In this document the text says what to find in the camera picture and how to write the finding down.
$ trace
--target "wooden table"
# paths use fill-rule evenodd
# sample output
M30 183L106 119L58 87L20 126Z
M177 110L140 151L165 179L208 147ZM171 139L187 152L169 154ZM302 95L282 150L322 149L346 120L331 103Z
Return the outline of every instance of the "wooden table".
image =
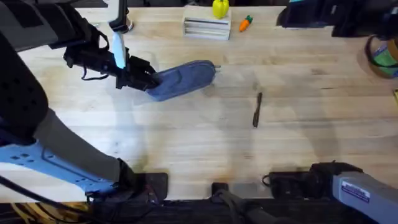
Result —
M130 9L136 23L125 35L131 55L150 60L157 70L197 59L222 66L211 86L162 103L137 90L115 89L114 78L81 81L82 69L66 66L64 50L40 47L21 56L50 107L74 132L136 172L169 173L169 199L206 198L216 180L258 196L265 192L261 177L270 170L332 160L398 187L397 80L370 72L366 39L331 38L330 27L276 27L282 9L231 8L229 41L182 38L183 8ZM92 22L104 17L104 9L79 11ZM248 14L253 23L239 33ZM111 37L106 24L99 29ZM54 200L85 199L78 187L23 167L1 164L0 172ZM0 202L23 201L28 199L0 188Z

